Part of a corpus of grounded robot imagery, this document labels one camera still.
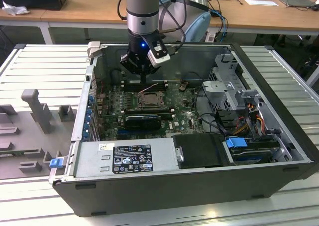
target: desk leg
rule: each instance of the desk leg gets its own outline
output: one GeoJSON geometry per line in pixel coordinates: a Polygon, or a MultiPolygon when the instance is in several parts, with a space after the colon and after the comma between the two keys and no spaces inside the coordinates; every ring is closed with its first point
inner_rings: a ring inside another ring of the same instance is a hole
{"type": "Polygon", "coordinates": [[[90,40],[89,29],[84,28],[84,36],[86,40],[90,40]]]}
{"type": "Polygon", "coordinates": [[[55,44],[54,38],[50,32],[49,24],[46,22],[42,22],[39,28],[42,32],[42,36],[43,36],[45,44],[47,45],[55,44]]]}

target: gray 3d printed part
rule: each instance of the gray 3d printed part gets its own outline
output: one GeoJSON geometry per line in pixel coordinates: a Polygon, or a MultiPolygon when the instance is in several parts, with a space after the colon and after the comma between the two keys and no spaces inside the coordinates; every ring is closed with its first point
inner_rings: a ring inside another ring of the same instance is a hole
{"type": "Polygon", "coordinates": [[[0,124],[12,123],[7,113],[0,113],[0,124]]]}
{"type": "Polygon", "coordinates": [[[71,105],[61,105],[59,108],[59,116],[62,122],[74,121],[74,113],[71,105]]]}
{"type": "Polygon", "coordinates": [[[37,89],[26,89],[23,91],[21,99],[29,104],[34,117],[37,119],[42,131],[45,134],[50,133],[51,124],[50,117],[45,114],[42,105],[38,99],[39,91],[37,89]]]}
{"type": "Polygon", "coordinates": [[[0,113],[6,113],[8,115],[16,115],[17,112],[12,105],[0,105],[0,113]]]}
{"type": "Polygon", "coordinates": [[[38,161],[27,161],[27,162],[21,162],[21,166],[19,169],[24,173],[31,173],[38,171],[40,172],[42,170],[42,166],[39,164],[38,161]]]}
{"type": "Polygon", "coordinates": [[[43,163],[49,167],[50,165],[50,161],[52,160],[52,156],[50,154],[50,152],[46,151],[45,154],[44,154],[44,158],[43,158],[43,163]]]}
{"type": "Polygon", "coordinates": [[[0,144],[0,151],[3,151],[3,150],[12,150],[13,147],[14,147],[14,144],[13,144],[12,142],[1,143],[1,144],[0,144]]]}
{"type": "Polygon", "coordinates": [[[42,148],[33,151],[33,152],[25,152],[24,154],[28,159],[44,157],[44,151],[42,148]]]}
{"type": "MultiPolygon", "coordinates": [[[[50,121],[52,118],[52,113],[49,109],[49,106],[46,103],[41,104],[42,109],[44,111],[44,114],[47,116],[48,120],[50,121]]],[[[35,117],[35,115],[31,112],[31,116],[34,119],[35,122],[38,122],[37,118],[35,117]]]]}
{"type": "Polygon", "coordinates": [[[0,127],[0,136],[2,135],[17,135],[20,130],[18,127],[0,127]]]}

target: motherboard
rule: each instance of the motherboard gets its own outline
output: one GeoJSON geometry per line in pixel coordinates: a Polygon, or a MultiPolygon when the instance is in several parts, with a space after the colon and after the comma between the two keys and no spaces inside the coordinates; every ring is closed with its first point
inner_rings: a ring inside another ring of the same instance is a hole
{"type": "Polygon", "coordinates": [[[121,84],[100,94],[102,140],[167,138],[204,133],[195,112],[197,88],[187,82],[121,84]]]}

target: wooden desk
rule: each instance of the wooden desk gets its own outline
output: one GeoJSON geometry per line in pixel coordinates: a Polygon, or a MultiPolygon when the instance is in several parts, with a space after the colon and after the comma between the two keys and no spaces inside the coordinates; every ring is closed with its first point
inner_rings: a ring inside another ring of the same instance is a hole
{"type": "MultiPolygon", "coordinates": [[[[116,7],[119,0],[67,0],[60,11],[47,10],[41,17],[47,22],[86,22],[126,24],[119,19],[116,7]]],[[[121,13],[126,15],[126,2],[121,3],[121,13]]]]}
{"type": "MultiPolygon", "coordinates": [[[[248,5],[244,0],[241,0],[243,5],[236,0],[221,0],[219,3],[223,16],[228,19],[229,31],[232,32],[252,33],[251,30],[263,30],[265,33],[290,31],[291,34],[300,34],[301,31],[309,31],[314,35],[318,34],[318,12],[310,9],[301,11],[292,7],[286,8],[279,0],[271,1],[278,6],[248,5]]],[[[211,3],[215,9],[218,9],[217,1],[211,3]]],[[[213,22],[217,23],[218,27],[221,26],[220,19],[212,19],[211,23],[213,22]]]]}
{"type": "MultiPolygon", "coordinates": [[[[317,35],[319,33],[319,12],[300,11],[285,8],[279,0],[273,0],[278,7],[252,6],[245,1],[220,1],[223,15],[228,19],[228,32],[265,33],[265,34],[300,34],[317,35]]],[[[75,28],[121,28],[126,29],[126,22],[121,21],[116,13],[118,0],[67,0],[61,11],[31,10],[31,14],[9,16],[0,12],[0,25],[37,26],[41,29],[45,43],[53,44],[50,27],[75,28]]],[[[212,5],[218,9],[214,0],[212,5]]],[[[125,15],[125,0],[121,4],[125,15]]],[[[220,19],[213,18],[209,31],[217,32],[220,19]]]]}

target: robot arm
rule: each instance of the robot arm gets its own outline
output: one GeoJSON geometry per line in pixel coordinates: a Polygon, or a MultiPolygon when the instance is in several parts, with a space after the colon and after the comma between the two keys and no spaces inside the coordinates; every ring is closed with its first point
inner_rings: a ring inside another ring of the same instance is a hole
{"type": "Polygon", "coordinates": [[[165,46],[162,41],[164,34],[180,40],[185,35],[182,34],[183,31],[189,33],[188,40],[186,36],[184,41],[194,41],[200,36],[203,37],[209,26],[207,0],[176,0],[165,7],[160,6],[160,0],[126,2],[129,49],[127,54],[121,57],[121,64],[129,72],[140,75],[141,83],[145,83],[146,75],[155,73],[178,50],[178,47],[165,46]],[[178,26],[171,16],[179,25],[183,25],[182,31],[176,30],[178,26]],[[204,24],[200,24],[201,27],[198,28],[198,21],[203,20],[204,24]]]}

